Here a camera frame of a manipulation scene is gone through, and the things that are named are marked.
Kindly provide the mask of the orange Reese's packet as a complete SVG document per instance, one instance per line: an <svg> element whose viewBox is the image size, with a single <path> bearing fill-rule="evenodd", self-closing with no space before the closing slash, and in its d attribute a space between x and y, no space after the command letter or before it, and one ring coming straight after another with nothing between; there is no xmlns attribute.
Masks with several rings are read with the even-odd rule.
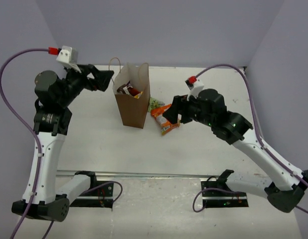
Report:
<svg viewBox="0 0 308 239"><path fill-rule="evenodd" d="M170 108L171 104L155 108L151 110L151 116L155 118L156 122L161 127L161 135L165 135L174 128L180 127L180 120L177 123L170 123L162 114Z"/></svg>

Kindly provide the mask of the green candy packet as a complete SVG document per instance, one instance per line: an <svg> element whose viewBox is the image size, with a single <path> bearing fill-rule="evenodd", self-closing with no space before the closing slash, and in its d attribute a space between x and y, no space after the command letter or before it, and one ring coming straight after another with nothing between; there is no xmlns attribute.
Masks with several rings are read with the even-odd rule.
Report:
<svg viewBox="0 0 308 239"><path fill-rule="evenodd" d="M159 101L159 100L157 100L153 97L150 97L148 112L150 113L153 109L157 109L157 108L160 108L160 107L163 107L163 106L165 106L164 102Z"/></svg>

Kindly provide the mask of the red Doritos chip bag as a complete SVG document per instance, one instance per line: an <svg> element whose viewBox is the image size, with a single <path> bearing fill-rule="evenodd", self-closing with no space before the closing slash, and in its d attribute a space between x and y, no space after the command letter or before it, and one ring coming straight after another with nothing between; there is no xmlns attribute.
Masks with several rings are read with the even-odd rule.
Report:
<svg viewBox="0 0 308 239"><path fill-rule="evenodd" d="M138 95L140 93L137 89L135 89L131 86L128 86L127 90L129 92L129 94L132 95L133 97L135 97L136 95Z"/></svg>

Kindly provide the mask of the brown paper bag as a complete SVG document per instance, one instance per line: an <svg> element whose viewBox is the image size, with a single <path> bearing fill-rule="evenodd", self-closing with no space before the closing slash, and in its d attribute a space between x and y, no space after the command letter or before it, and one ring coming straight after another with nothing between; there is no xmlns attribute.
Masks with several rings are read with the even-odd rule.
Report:
<svg viewBox="0 0 308 239"><path fill-rule="evenodd" d="M123 86L130 85L140 93L139 98L129 95L125 91L118 92ZM149 64L136 66L126 63L113 82L113 93L118 105L124 126L143 128L150 101Z"/></svg>

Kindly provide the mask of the brown M&M's packet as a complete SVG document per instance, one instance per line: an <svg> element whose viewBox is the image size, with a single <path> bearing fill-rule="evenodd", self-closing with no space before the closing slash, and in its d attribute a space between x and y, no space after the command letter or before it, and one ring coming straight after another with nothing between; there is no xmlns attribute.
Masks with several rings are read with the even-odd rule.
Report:
<svg viewBox="0 0 308 239"><path fill-rule="evenodd" d="M130 95L130 92L128 90L128 86L127 85L122 85L122 86L118 87L117 93L118 94Z"/></svg>

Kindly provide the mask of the yellow M&M's packet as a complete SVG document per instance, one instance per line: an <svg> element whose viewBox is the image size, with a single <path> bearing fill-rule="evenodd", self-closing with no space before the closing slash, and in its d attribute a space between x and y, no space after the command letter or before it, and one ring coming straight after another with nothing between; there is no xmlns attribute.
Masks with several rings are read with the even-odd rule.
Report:
<svg viewBox="0 0 308 239"><path fill-rule="evenodd" d="M142 94L143 94L143 92L139 92L137 95L134 96L134 98L139 99Z"/></svg>

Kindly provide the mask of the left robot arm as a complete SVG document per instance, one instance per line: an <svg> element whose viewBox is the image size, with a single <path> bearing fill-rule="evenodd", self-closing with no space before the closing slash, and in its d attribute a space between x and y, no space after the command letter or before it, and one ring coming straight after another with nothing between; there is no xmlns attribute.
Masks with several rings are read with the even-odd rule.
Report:
<svg viewBox="0 0 308 239"><path fill-rule="evenodd" d="M36 76L34 156L28 185L22 199L13 202L13 213L29 219L62 222L80 195L97 192L96 174L92 171L77 171L56 190L57 166L72 117L69 105L84 89L106 91L113 75L112 70L99 70L89 64L79 65L78 71L66 69L63 79L51 70Z"/></svg>

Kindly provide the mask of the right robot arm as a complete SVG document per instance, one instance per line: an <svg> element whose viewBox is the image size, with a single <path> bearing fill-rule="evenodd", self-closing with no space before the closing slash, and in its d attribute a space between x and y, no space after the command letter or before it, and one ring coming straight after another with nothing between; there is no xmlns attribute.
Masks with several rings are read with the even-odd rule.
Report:
<svg viewBox="0 0 308 239"><path fill-rule="evenodd" d="M239 113L228 111L224 97L215 89L202 90L197 97L174 96L163 116L170 123L196 121L210 127L217 138L243 152L268 176L252 180L225 170L212 184L213 191L224 196L248 193L263 197L284 213L298 206L308 188L308 170L295 167L262 144L252 124Z"/></svg>

